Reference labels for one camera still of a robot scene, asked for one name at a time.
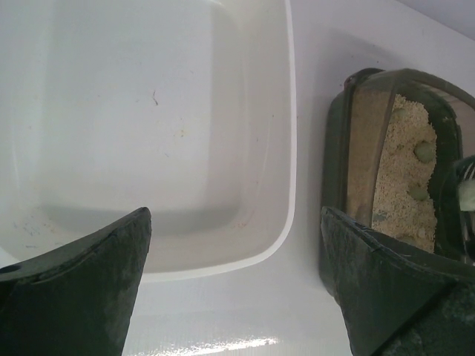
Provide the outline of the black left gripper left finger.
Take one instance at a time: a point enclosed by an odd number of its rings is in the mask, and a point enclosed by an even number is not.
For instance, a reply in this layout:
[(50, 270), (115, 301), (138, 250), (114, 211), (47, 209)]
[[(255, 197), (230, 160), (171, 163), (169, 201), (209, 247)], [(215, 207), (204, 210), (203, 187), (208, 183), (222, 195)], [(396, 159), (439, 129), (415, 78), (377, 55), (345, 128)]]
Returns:
[(143, 207), (1, 268), (1, 354), (121, 355), (150, 242)]

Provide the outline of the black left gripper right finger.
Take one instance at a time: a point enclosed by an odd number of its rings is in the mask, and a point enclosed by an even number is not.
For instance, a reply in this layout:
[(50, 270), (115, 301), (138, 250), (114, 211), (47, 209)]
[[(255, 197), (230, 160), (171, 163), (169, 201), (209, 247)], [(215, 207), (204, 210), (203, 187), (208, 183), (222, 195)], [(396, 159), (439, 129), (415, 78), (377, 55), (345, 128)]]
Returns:
[(321, 231), (354, 355), (474, 354), (474, 267), (336, 208), (322, 209)]

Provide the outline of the black litter scoop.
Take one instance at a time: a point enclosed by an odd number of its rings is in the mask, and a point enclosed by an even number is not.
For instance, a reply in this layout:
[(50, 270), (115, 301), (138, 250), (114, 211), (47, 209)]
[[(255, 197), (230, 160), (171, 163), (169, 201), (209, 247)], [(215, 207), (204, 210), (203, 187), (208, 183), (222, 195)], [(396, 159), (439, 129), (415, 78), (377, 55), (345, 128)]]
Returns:
[(474, 155), (452, 165), (441, 198), (446, 240), (462, 262), (474, 266)]

